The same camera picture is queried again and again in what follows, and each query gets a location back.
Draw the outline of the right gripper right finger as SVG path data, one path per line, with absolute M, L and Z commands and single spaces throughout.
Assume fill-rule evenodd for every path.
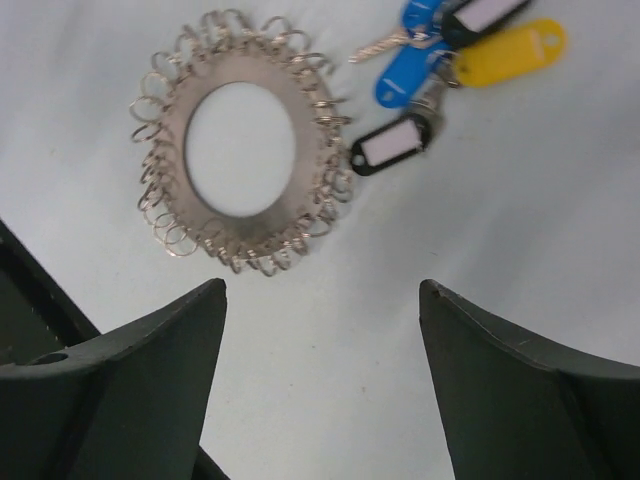
M 458 479 L 635 479 L 639 370 L 492 314 L 434 280 L 419 322 Z

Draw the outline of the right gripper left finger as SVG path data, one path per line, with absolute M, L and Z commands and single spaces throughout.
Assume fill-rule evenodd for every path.
M 227 313 L 209 280 L 81 344 L 1 369 L 5 479 L 188 479 Z

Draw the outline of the metal disc with keyrings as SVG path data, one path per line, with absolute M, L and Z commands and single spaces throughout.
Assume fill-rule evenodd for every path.
M 146 147 L 137 208 L 174 257 L 271 277 L 329 234 L 353 195 L 332 60 L 287 18 L 238 9 L 184 25 L 130 104 Z

